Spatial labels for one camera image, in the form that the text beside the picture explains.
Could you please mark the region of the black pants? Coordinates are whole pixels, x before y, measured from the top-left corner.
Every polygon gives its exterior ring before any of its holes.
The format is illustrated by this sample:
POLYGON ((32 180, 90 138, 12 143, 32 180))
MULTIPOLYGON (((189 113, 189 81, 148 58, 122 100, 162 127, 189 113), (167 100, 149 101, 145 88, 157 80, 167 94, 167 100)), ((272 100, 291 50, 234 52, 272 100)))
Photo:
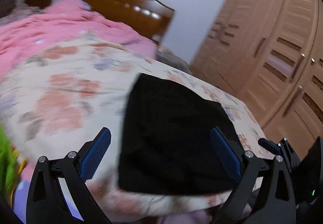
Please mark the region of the black pants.
POLYGON ((233 189, 239 142, 216 101, 171 80, 140 74, 126 104, 118 186, 127 192, 206 195, 233 189))

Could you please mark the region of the purple bed sheet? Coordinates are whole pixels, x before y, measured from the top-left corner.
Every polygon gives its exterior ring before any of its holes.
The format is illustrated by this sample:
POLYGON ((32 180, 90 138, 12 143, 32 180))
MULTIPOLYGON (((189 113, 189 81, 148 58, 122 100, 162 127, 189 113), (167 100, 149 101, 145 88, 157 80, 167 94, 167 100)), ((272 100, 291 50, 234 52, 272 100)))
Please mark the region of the purple bed sheet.
POLYGON ((22 179, 14 192, 13 212, 22 223, 82 223, 70 211, 63 211, 47 191, 44 178, 22 179))

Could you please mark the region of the green package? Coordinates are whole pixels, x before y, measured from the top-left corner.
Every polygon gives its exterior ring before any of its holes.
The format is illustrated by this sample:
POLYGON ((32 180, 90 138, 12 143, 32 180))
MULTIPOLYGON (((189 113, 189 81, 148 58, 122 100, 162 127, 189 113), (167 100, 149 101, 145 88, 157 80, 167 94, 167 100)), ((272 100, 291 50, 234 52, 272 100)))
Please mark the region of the green package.
POLYGON ((1 173, 1 194, 9 199, 15 190, 19 178, 19 164, 13 146, 8 140, 3 127, 1 127, 0 138, 0 173, 1 173))

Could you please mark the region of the floral cream quilt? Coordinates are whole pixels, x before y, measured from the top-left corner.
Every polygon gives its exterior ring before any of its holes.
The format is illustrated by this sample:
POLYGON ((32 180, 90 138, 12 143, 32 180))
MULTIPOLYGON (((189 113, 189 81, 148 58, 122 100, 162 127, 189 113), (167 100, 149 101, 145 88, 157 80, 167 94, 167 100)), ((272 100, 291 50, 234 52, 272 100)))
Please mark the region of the floral cream quilt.
POLYGON ((114 221, 207 209, 229 192, 166 196, 122 191, 117 185, 122 123, 128 93, 140 73, 171 80, 219 102, 246 150, 272 155, 259 146, 264 136, 246 105, 222 90, 122 46, 84 36, 60 42, 1 76, 1 124, 12 144, 35 163, 40 156, 64 157, 92 140, 102 127, 112 142, 94 174, 91 190, 114 221))

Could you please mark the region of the beige wooden wardrobe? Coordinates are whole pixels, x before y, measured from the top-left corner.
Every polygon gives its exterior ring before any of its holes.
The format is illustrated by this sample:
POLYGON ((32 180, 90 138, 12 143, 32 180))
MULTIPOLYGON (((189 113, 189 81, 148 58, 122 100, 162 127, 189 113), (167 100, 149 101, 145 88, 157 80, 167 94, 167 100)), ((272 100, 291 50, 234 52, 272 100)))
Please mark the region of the beige wooden wardrobe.
POLYGON ((304 158, 322 136, 322 0, 225 0, 191 70, 304 158))

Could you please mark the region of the pink blanket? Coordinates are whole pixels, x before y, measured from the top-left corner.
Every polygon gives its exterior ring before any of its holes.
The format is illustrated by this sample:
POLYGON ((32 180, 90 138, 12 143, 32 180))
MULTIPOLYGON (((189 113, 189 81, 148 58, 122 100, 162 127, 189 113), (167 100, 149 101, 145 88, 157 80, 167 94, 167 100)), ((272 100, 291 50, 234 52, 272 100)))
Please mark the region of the pink blanket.
POLYGON ((157 52, 150 39, 91 11, 82 0, 58 1, 46 9, 23 4, 1 18, 1 75, 58 42, 88 33, 152 59, 157 52))

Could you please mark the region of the wooden nightstand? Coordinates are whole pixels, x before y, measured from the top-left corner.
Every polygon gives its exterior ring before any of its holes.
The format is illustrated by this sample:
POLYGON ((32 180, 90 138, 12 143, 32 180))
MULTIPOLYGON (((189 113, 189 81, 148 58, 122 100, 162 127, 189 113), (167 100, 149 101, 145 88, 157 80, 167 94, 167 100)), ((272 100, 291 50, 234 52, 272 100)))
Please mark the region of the wooden nightstand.
POLYGON ((24 0, 24 3, 29 7, 39 7, 40 9, 44 9, 51 5, 52 0, 24 0))

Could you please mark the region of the wooden headboard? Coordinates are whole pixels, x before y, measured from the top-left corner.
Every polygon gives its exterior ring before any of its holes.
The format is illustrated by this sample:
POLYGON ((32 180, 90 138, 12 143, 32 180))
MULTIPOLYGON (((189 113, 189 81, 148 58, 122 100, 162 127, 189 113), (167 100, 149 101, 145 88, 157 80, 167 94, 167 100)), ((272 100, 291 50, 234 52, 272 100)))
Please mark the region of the wooden headboard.
POLYGON ((106 19, 122 22, 161 44, 175 10, 158 0, 82 0, 106 19))

